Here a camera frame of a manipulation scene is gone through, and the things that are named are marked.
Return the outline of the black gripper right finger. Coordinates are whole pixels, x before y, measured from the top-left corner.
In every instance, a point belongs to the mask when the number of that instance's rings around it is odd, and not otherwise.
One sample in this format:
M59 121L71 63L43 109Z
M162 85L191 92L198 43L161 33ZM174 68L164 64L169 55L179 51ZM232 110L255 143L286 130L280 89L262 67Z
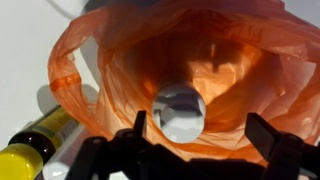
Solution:
M245 136L262 157L268 160L281 134L259 114L248 113L245 125Z

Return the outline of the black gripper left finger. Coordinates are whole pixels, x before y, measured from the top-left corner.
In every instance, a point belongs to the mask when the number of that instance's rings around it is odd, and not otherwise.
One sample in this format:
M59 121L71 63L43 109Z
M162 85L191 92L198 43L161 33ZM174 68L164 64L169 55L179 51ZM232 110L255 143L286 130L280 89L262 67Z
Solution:
M147 113L145 111L138 111L133 126L134 135L137 137L145 138L147 132L147 123L146 123Z

